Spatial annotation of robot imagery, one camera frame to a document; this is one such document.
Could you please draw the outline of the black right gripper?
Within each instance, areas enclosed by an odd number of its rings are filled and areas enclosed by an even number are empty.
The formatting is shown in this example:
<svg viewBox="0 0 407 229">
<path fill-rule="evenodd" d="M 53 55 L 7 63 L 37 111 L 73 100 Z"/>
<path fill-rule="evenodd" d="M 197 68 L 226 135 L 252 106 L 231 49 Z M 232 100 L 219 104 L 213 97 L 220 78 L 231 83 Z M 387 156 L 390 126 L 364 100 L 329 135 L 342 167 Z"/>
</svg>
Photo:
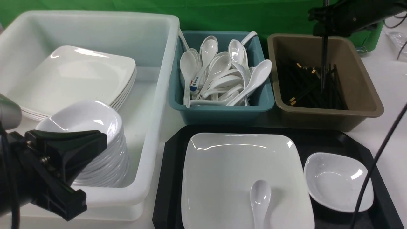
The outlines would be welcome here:
<svg viewBox="0 0 407 229">
<path fill-rule="evenodd" d="M 308 20 L 317 22 L 314 36 L 349 37 L 355 32 L 376 29 L 377 23 L 404 11 L 405 0 L 339 0 L 311 8 Z"/>
</svg>

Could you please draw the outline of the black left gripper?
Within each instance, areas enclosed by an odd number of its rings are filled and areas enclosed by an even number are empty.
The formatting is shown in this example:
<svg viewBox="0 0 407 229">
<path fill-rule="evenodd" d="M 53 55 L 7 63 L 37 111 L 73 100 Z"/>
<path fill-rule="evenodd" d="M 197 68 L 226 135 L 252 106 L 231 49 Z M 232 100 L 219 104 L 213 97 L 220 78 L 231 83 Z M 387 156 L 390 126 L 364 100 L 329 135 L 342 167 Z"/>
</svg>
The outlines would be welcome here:
<svg viewBox="0 0 407 229">
<path fill-rule="evenodd" d="M 72 184 L 106 148 L 98 130 L 1 134 L 1 216 L 27 204 L 66 221 L 82 214 L 87 194 Z"/>
</svg>

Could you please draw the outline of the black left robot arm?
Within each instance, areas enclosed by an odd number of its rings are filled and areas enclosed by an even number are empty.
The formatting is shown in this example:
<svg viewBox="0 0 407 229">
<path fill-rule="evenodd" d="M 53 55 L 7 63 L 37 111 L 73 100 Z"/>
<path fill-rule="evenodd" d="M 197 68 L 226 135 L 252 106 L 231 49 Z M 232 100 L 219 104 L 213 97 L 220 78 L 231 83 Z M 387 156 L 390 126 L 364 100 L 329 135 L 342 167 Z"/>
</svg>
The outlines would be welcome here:
<svg viewBox="0 0 407 229">
<path fill-rule="evenodd" d="M 1 216 L 11 213 L 19 228 L 20 208 L 28 203 L 70 221 L 87 210 L 87 195 L 71 185 L 85 167 L 107 148 L 98 130 L 7 133 L 17 128 L 22 110 L 1 95 Z"/>
</svg>

